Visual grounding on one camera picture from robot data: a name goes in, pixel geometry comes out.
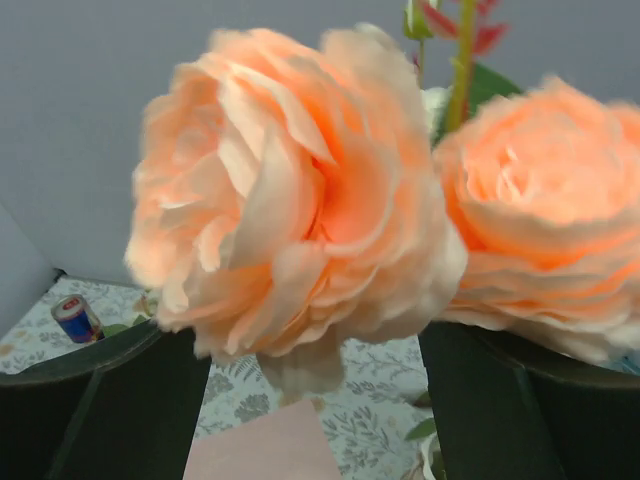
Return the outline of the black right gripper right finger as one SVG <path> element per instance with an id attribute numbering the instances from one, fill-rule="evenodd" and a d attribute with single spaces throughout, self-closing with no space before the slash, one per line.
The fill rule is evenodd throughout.
<path id="1" fill-rule="evenodd" d="M 461 324 L 419 345 L 448 478 L 638 479 L 638 376 Z"/>

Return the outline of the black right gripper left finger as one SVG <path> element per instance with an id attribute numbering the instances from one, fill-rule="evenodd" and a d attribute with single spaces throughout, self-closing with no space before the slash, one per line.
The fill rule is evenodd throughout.
<path id="1" fill-rule="evenodd" d="M 1 376 L 4 479 L 180 479 L 210 363 L 150 322 Z"/>

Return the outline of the cream bud stem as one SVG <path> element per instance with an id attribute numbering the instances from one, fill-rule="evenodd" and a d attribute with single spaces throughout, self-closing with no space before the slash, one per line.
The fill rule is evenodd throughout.
<path id="1" fill-rule="evenodd" d="M 155 318 L 158 307 L 158 297 L 151 292 L 143 293 L 131 307 L 132 313 L 124 320 L 104 325 L 102 332 L 105 337 L 111 337 L 133 326 L 147 323 Z"/>

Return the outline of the pink wrapping paper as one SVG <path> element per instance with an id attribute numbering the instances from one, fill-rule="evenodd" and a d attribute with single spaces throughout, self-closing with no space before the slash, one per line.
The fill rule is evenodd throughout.
<path id="1" fill-rule="evenodd" d="M 337 462 L 309 400 L 193 441 L 183 477 L 337 480 Z"/>

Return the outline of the peach bud stem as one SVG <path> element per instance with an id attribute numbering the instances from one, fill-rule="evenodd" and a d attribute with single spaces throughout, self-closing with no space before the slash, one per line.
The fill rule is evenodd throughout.
<path id="1" fill-rule="evenodd" d="M 639 109 L 558 79 L 430 137 L 382 30 L 217 30 L 147 107 L 125 260 L 204 355 L 443 320 L 600 363 L 639 346 Z"/>

